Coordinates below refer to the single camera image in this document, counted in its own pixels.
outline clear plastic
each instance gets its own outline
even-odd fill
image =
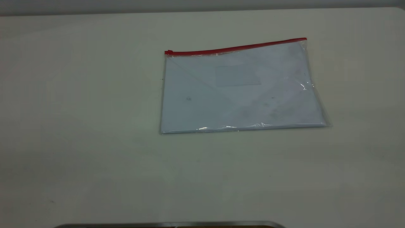
[[[161,133],[330,126],[306,41],[166,52]]]

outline gray wall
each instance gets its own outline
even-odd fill
[[[404,6],[405,0],[0,0],[0,15]]]

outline white table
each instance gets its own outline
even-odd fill
[[[405,12],[0,17],[0,227],[405,226]],[[308,38],[332,128],[160,135],[164,55]]]

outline white paper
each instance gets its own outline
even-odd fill
[[[166,58],[162,133],[321,126],[299,42]]]

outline metal edge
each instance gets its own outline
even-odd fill
[[[271,226],[285,228],[271,221],[240,221],[240,222],[162,222],[133,224],[63,224],[55,228],[129,228],[129,227],[173,227],[173,226]]]

